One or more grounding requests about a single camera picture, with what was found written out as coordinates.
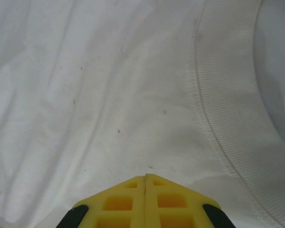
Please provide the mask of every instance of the white t-shirt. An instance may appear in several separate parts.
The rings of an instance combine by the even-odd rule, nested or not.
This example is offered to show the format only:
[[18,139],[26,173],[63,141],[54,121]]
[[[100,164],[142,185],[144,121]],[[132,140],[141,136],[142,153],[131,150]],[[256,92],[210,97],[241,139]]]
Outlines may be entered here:
[[145,173],[215,199],[237,228],[285,227],[285,144],[254,68],[260,3],[3,2],[0,227],[55,227]]

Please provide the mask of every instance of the black rubber part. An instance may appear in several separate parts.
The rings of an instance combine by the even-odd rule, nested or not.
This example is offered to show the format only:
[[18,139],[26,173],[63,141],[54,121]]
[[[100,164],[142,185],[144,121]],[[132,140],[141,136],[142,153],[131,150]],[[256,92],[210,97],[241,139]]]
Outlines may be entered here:
[[215,228],[236,228],[221,209],[210,204],[204,204],[203,208]]
[[69,210],[56,228],[78,228],[88,210],[87,205],[80,205]]

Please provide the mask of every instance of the yellow plastic object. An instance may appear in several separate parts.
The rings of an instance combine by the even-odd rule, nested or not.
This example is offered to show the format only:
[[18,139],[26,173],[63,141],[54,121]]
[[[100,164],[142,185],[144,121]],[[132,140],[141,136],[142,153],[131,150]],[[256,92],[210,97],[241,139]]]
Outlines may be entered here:
[[78,202],[78,228],[214,228],[202,205],[219,204],[157,175],[134,177]]

